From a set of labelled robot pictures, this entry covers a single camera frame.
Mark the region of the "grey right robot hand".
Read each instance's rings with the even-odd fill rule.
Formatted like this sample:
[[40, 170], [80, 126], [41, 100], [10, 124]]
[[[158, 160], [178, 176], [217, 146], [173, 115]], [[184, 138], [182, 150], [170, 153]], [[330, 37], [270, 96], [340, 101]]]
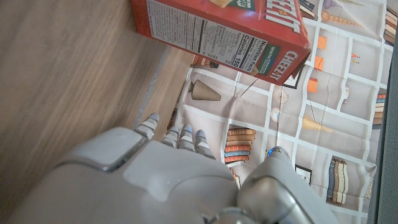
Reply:
[[64, 155], [9, 223], [336, 223], [279, 146], [238, 184], [190, 125], [153, 140], [159, 115]]

